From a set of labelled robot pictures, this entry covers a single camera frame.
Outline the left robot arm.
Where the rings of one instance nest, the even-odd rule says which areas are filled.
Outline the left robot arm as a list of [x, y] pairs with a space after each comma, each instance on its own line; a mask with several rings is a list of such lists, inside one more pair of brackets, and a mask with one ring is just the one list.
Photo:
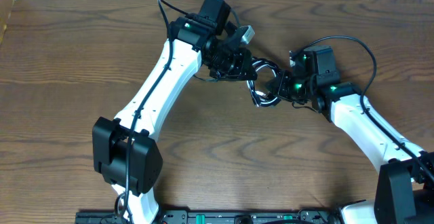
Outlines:
[[94, 170], [116, 189], [113, 217], [121, 223], [152, 223], [159, 212], [153, 186], [162, 169], [157, 147], [174, 102], [201, 66], [212, 81], [256, 80], [250, 25], [228, 20], [224, 0], [204, 0], [197, 13], [181, 11], [165, 22], [167, 39], [157, 64], [114, 119], [98, 118], [92, 128]]

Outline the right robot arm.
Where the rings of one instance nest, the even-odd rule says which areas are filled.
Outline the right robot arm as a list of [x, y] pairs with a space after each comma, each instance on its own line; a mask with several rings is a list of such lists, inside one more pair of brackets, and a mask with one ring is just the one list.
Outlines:
[[398, 133], [357, 85], [340, 80], [330, 46], [304, 48], [290, 56], [290, 65], [267, 90], [301, 106], [310, 102], [349, 135], [378, 173], [374, 200], [338, 208], [329, 223], [432, 223], [433, 154]]

